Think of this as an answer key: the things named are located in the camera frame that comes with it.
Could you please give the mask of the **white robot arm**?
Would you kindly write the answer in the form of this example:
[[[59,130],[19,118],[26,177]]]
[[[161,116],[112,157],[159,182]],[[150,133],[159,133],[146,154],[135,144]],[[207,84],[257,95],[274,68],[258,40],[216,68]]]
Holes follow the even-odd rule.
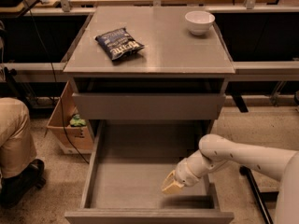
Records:
[[[299,152],[246,145],[216,134],[203,136],[198,149],[181,160],[162,185],[162,193],[176,194],[196,185],[209,173],[233,161],[279,182],[274,224],[299,224]]]

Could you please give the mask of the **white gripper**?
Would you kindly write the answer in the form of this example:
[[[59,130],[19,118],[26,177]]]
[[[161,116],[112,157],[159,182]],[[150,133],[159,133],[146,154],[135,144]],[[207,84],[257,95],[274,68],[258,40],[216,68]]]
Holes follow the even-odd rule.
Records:
[[[162,185],[163,194],[177,194],[184,187],[192,187],[210,173],[215,164],[201,152],[194,152],[190,157],[180,161],[175,169],[165,178]]]

